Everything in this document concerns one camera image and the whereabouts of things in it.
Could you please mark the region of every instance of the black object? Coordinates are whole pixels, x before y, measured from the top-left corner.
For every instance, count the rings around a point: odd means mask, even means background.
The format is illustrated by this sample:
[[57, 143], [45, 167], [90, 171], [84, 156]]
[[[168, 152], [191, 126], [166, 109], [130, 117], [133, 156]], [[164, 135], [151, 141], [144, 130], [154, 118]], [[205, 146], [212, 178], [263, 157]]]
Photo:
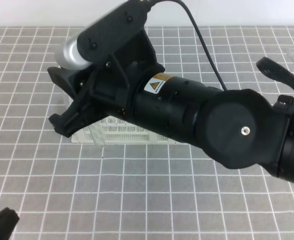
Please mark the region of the black object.
[[[128, 1], [133, 2], [139, 12], [161, 1]], [[174, 2], [185, 6], [180, 0]], [[121, 5], [80, 34], [78, 49], [93, 63], [90, 67], [79, 71], [48, 68], [52, 81], [74, 99], [62, 115], [49, 118], [55, 131], [70, 137], [96, 121], [114, 116], [202, 148], [229, 169], [259, 164], [271, 175], [294, 183], [294, 97], [280, 95], [271, 106], [250, 89], [222, 91], [159, 74], [165, 69], [157, 63], [143, 29], [145, 11], [134, 14], [132, 6]], [[128, 16], [132, 17], [132, 27], [128, 26]], [[112, 21], [118, 21], [117, 30]], [[121, 35], [119, 40], [97, 40], [96, 33], [113, 36], [113, 31]], [[89, 42], [96, 47], [90, 50]], [[263, 58], [257, 66], [266, 76], [274, 80], [279, 77], [294, 88], [293, 75], [272, 60]]]
[[0, 211], [0, 240], [9, 240], [19, 220], [14, 210], [5, 208]]

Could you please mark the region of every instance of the white breadboard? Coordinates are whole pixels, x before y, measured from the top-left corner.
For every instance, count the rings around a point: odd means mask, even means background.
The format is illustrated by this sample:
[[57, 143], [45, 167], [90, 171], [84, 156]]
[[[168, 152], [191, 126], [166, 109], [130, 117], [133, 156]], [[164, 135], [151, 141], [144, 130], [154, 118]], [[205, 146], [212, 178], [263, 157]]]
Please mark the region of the white breadboard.
[[[68, 108], [72, 99], [62, 92]], [[145, 130], [126, 121], [109, 116], [100, 122], [85, 127], [72, 135], [77, 144], [178, 144], [178, 142]]]

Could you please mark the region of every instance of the white wall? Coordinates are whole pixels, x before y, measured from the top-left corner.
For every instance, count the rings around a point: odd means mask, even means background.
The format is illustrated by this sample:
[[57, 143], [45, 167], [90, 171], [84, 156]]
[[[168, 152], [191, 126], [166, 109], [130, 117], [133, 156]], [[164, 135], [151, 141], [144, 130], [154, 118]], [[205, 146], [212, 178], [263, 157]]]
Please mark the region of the white wall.
[[[0, 0], [0, 26], [85, 26], [124, 0]], [[294, 0], [184, 0], [199, 25], [294, 25]], [[172, 2], [156, 5], [149, 26], [190, 25]]]

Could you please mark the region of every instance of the cable bundle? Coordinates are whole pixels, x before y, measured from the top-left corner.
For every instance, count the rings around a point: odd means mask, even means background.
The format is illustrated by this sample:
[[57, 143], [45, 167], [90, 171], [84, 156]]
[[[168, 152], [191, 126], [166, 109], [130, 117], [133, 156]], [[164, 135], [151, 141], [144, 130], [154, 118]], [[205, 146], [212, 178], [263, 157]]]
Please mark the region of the cable bundle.
[[273, 60], [263, 57], [256, 63], [257, 68], [266, 77], [288, 85], [294, 90], [294, 74]]

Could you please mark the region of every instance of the round joint cover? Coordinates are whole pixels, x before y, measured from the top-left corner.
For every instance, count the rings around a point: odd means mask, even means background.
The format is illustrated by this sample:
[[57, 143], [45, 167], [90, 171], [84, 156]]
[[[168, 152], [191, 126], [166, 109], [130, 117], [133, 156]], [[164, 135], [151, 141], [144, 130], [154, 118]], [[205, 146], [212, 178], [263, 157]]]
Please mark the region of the round joint cover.
[[270, 104], [252, 90], [225, 91], [200, 109], [196, 134], [202, 149], [225, 167], [249, 167], [259, 161], [272, 114]]

